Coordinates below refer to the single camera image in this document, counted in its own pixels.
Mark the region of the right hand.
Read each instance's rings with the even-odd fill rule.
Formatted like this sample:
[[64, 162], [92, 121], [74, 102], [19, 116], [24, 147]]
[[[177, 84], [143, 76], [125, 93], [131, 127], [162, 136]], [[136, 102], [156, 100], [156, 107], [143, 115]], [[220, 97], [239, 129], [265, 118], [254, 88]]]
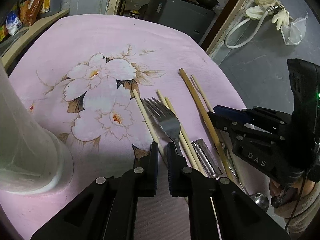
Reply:
[[302, 189], [302, 180], [293, 184], [289, 189], [287, 200], [280, 207], [274, 208], [274, 213], [281, 217], [288, 217], [293, 211], [298, 200], [299, 194], [302, 193], [295, 216], [303, 213], [317, 212], [319, 210], [319, 183], [306, 180]]

